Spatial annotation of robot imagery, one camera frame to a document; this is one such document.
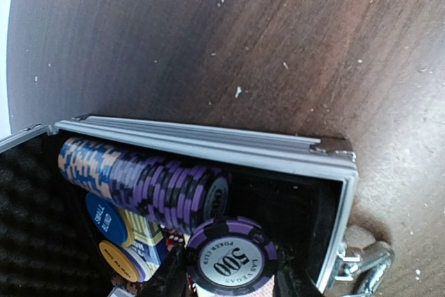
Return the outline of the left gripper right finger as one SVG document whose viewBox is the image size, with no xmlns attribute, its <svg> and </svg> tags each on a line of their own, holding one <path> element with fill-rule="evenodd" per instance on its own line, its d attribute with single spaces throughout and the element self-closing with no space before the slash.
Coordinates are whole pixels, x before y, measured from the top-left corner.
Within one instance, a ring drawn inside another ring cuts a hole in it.
<svg viewBox="0 0 445 297">
<path fill-rule="evenodd" d="M 287 247 L 278 248 L 277 272 L 274 278 L 274 296 L 317 297 L 322 293 L 316 288 L 299 260 Z"/>
</svg>

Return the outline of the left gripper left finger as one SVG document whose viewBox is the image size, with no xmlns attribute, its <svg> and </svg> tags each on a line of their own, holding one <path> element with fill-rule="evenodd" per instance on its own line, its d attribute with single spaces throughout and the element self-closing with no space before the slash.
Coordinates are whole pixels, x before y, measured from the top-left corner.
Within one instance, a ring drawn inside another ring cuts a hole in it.
<svg viewBox="0 0 445 297">
<path fill-rule="evenodd" d="M 186 282 L 185 247 L 175 246 L 144 286 L 144 296 L 183 296 Z"/>
</svg>

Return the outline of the white dealer button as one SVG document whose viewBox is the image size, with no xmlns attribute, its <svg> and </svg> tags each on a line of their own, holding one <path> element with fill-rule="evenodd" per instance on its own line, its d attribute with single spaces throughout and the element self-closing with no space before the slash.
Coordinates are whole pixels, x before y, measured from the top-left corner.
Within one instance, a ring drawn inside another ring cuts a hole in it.
<svg viewBox="0 0 445 297">
<path fill-rule="evenodd" d="M 129 261 L 135 266 L 138 272 L 137 282 L 147 282 L 152 276 L 153 271 L 145 260 L 131 248 L 121 248 L 121 251 L 127 256 Z"/>
</svg>

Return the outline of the blue gold card deck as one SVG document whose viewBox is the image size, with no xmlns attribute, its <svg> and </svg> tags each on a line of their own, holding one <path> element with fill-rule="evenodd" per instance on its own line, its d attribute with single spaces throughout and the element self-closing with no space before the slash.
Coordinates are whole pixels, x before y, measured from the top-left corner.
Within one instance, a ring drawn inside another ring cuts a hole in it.
<svg viewBox="0 0 445 297">
<path fill-rule="evenodd" d="M 131 211 L 122 209 L 120 212 L 133 231 L 134 241 L 130 248 L 147 263 L 161 265 L 168 255 L 168 249 L 160 226 Z"/>
</svg>

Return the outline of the orange big blind button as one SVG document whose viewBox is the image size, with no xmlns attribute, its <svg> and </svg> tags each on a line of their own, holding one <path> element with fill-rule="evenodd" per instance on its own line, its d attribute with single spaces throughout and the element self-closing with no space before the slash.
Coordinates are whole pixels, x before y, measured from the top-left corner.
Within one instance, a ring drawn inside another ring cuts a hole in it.
<svg viewBox="0 0 445 297">
<path fill-rule="evenodd" d="M 130 282 L 138 281 L 138 270 L 119 247 L 110 241 L 103 240 L 99 243 L 99 250 L 103 258 L 117 274 Z"/>
</svg>

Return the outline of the yellow dealer button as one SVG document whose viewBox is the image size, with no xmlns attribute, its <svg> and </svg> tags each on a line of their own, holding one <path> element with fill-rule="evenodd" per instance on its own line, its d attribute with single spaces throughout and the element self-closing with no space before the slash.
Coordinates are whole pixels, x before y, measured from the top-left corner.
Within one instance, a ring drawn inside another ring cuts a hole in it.
<svg viewBox="0 0 445 297">
<path fill-rule="evenodd" d="M 126 231 L 127 231 L 127 235 L 128 235 L 127 240 L 122 243 L 122 247 L 128 248 L 134 242 L 134 229 L 133 229 L 129 219 L 127 218 L 127 216 L 125 214 L 125 210 L 123 210 L 121 208 L 118 208 L 118 212 L 119 212 L 121 218 L 124 221 L 124 225 L 126 227 Z"/>
</svg>

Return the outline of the purple 500 chip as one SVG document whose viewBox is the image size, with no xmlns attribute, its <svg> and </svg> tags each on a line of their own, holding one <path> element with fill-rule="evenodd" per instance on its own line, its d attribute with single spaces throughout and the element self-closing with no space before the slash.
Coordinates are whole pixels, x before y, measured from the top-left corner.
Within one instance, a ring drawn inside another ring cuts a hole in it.
<svg viewBox="0 0 445 297">
<path fill-rule="evenodd" d="M 242 296 L 261 289 L 277 272 L 277 249 L 260 224 L 245 218 L 211 219 L 186 246 L 186 271 L 204 290 Z"/>
</svg>

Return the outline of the blue small blind button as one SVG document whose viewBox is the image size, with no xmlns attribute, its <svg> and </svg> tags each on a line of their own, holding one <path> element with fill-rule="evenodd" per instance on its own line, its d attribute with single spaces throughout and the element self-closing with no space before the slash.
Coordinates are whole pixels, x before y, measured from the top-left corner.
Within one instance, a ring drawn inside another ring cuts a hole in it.
<svg viewBox="0 0 445 297">
<path fill-rule="evenodd" d="M 86 208 L 98 230 L 111 242 L 123 245 L 129 238 L 127 226 L 119 211 L 103 198 L 88 193 Z"/>
</svg>

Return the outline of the aluminium poker case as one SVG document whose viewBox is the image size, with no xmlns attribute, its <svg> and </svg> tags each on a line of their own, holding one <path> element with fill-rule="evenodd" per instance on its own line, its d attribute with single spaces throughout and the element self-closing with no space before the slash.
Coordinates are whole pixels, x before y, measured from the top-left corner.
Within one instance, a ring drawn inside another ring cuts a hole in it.
<svg viewBox="0 0 445 297">
<path fill-rule="evenodd" d="M 1 140 L 2 296 L 144 296 L 148 281 L 125 280 L 100 253 L 109 240 L 88 214 L 90 192 L 60 173 L 58 154 L 71 137 L 229 171 L 220 218 L 260 224 L 277 251 L 292 249 L 322 295 L 353 282 L 353 296 L 374 296 L 394 262 L 384 241 L 344 241 L 358 179 L 344 140 L 85 115 Z"/>
</svg>

